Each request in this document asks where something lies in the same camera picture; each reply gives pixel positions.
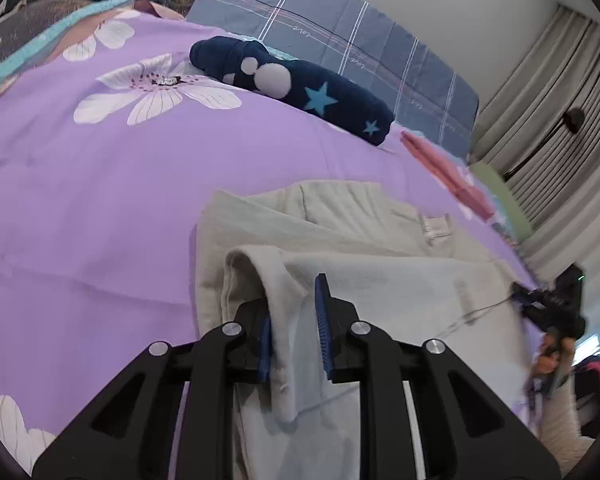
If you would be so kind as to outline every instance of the green pillow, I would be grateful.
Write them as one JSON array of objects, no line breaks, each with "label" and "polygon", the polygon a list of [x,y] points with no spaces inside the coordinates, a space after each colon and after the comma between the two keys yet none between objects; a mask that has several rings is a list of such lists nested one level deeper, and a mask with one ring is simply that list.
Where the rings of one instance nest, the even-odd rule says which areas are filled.
[{"label": "green pillow", "polygon": [[513,198],[502,177],[488,164],[476,162],[469,166],[471,172],[500,200],[500,204],[509,219],[516,240],[520,243],[533,234],[529,220]]}]

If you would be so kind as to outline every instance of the window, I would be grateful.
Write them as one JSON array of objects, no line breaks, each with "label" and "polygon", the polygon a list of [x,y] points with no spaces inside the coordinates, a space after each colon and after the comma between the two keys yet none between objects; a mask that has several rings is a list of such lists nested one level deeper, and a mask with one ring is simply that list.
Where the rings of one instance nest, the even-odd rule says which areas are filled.
[{"label": "window", "polygon": [[573,364],[576,365],[589,356],[600,354],[600,343],[598,334],[587,337],[582,343],[576,346],[576,355],[573,357]]}]

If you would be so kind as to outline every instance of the bed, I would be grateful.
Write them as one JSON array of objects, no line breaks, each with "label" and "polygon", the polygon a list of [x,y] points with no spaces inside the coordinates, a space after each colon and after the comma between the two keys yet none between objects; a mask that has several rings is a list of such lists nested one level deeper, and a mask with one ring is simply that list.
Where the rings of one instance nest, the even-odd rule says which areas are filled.
[{"label": "bed", "polygon": [[[189,19],[218,5],[198,2]],[[0,63],[0,424],[13,425],[21,444],[10,450],[21,465],[32,465],[142,348],[199,337],[189,239],[216,189],[246,196],[307,179],[379,182],[424,214],[451,216],[533,285],[510,245],[400,143],[403,126],[411,126],[462,157],[477,108],[475,93],[415,38],[400,32],[392,43],[389,34],[373,46],[384,68],[391,50],[420,52],[414,79],[408,63],[387,69],[384,79],[369,78],[354,62],[344,67],[371,90],[393,81],[380,97],[413,104],[376,148],[190,70],[193,43],[228,32],[257,36],[256,25],[226,31],[132,6],[116,0],[76,10]],[[365,16],[372,15],[397,30],[367,6]],[[70,36],[89,16],[106,20]],[[358,25],[359,35],[329,49],[323,65],[334,66],[341,47],[339,62],[365,53],[358,41],[371,34]],[[265,40],[276,39],[270,28]],[[266,43],[292,56],[306,52],[285,41]],[[168,89],[139,85],[147,74],[181,81]],[[447,131],[451,125],[463,136]],[[533,346],[536,335],[528,334]],[[529,357],[518,358],[522,370]]]},{"label": "bed", "polygon": [[187,19],[342,74],[384,100],[401,125],[455,156],[467,154],[477,93],[365,0],[196,0]]}]

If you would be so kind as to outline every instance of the pink cloth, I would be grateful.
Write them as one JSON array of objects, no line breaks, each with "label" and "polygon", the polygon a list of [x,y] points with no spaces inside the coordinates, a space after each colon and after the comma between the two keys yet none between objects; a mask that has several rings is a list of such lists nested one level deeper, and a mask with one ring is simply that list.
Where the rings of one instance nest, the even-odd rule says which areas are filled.
[{"label": "pink cloth", "polygon": [[437,147],[408,130],[400,136],[400,142],[419,163],[440,179],[445,187],[465,206],[472,209],[480,218],[488,220],[495,211],[484,193],[469,184],[460,174],[456,165],[442,155]]}]

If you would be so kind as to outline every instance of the gray curtain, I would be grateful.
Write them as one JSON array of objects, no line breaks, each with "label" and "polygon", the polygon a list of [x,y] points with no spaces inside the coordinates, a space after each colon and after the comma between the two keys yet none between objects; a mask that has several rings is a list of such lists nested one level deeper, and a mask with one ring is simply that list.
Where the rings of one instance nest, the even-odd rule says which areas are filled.
[{"label": "gray curtain", "polygon": [[480,112],[473,156],[504,173],[573,106],[586,114],[578,135],[562,127],[508,182],[534,229],[560,209],[600,160],[600,25],[559,7],[516,71]]},{"label": "gray curtain", "polygon": [[474,155],[512,168],[565,110],[586,120],[562,128],[508,185],[534,227],[523,245],[550,282],[572,262],[586,273],[584,309],[600,323],[600,25],[561,7],[547,30],[478,117]]}]

